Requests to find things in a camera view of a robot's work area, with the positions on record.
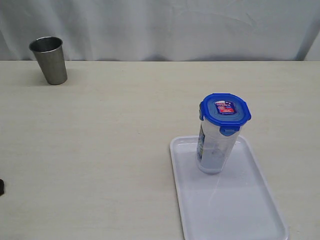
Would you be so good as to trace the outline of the white rectangular plastic tray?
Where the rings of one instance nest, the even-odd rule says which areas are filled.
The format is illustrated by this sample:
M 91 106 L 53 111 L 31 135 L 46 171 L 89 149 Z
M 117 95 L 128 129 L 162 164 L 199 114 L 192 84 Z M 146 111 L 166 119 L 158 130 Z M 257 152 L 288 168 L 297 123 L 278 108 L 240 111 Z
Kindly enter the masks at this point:
M 170 142 L 183 236 L 186 240 L 287 240 L 288 226 L 250 144 L 239 136 L 223 170 L 198 168 L 198 137 Z

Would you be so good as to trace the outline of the blue plastic locking lid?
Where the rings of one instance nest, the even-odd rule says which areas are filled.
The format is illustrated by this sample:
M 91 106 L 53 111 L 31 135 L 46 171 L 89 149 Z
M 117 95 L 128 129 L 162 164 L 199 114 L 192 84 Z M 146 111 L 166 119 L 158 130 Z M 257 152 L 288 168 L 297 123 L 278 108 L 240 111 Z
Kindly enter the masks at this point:
M 231 93 L 212 93 L 199 104 L 199 118 L 219 127 L 226 137 L 241 130 L 251 118 L 247 103 Z

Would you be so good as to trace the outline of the stainless steel cup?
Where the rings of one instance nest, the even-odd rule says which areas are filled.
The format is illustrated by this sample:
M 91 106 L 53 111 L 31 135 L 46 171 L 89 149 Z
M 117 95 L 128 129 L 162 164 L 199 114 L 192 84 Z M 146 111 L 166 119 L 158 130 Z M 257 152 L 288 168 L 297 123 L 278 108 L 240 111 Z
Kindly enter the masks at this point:
M 29 49 L 34 54 L 38 65 L 50 85 L 61 85 L 68 79 L 63 41 L 55 36 L 45 36 L 32 41 Z

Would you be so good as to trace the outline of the black object at table edge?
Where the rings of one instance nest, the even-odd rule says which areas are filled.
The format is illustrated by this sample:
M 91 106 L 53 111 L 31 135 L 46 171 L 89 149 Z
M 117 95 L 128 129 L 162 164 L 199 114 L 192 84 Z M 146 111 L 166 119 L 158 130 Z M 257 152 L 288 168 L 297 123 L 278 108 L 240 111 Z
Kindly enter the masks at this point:
M 5 194 L 5 182 L 0 179 L 0 196 Z

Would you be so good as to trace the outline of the clear tall plastic container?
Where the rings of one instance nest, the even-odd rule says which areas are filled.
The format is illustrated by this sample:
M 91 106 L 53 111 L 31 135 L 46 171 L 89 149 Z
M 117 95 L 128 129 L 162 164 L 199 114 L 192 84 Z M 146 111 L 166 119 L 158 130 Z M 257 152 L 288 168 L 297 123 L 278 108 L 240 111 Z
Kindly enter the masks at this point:
M 225 127 L 201 121 L 196 156 L 199 169 L 210 175 L 220 173 L 236 143 L 241 127 Z

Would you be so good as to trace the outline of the white backdrop curtain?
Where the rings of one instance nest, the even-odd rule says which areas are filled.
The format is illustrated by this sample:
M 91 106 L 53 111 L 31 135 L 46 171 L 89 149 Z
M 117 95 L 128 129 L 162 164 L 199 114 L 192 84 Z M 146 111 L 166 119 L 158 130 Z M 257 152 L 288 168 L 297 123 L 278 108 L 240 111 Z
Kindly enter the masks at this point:
M 66 60 L 317 61 L 317 0 L 3 0 L 0 58 L 40 37 Z

